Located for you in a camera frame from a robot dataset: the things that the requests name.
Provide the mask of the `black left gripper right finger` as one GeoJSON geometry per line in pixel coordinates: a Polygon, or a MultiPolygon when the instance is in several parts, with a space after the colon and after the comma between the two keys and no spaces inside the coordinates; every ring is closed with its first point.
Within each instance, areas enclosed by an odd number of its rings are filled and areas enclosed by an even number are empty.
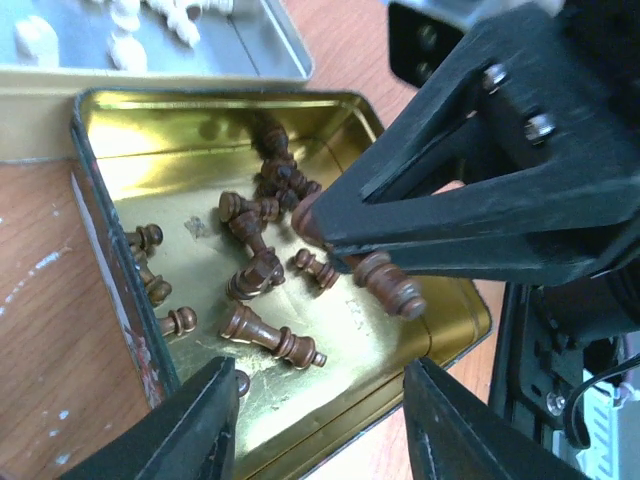
{"type": "Polygon", "coordinates": [[[403,410],[415,479],[583,479],[428,358],[405,368],[403,410]]]}

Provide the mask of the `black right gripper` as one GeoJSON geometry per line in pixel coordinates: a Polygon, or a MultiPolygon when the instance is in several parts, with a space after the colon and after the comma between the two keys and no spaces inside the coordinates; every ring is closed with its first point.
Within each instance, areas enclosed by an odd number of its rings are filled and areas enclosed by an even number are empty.
{"type": "Polygon", "coordinates": [[[560,285],[638,255],[636,43],[606,3],[565,18],[533,2],[388,14],[391,69],[418,91],[309,198],[335,257],[384,251],[413,274],[560,285]]]}

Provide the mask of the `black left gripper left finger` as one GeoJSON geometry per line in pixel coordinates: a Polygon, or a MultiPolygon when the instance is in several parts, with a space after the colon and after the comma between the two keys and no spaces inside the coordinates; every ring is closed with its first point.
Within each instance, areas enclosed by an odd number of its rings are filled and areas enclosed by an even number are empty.
{"type": "Polygon", "coordinates": [[[235,359],[215,357],[131,429],[63,479],[231,479],[239,413],[235,359]]]}

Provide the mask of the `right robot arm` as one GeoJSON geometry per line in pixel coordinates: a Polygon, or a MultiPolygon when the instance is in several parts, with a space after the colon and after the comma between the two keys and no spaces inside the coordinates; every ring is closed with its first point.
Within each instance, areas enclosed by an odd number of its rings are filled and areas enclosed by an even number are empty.
{"type": "Polygon", "coordinates": [[[403,273],[506,285],[490,397],[404,374],[417,479],[577,479],[586,394],[639,328],[639,5],[388,5],[415,97],[297,229],[393,312],[403,273]]]}

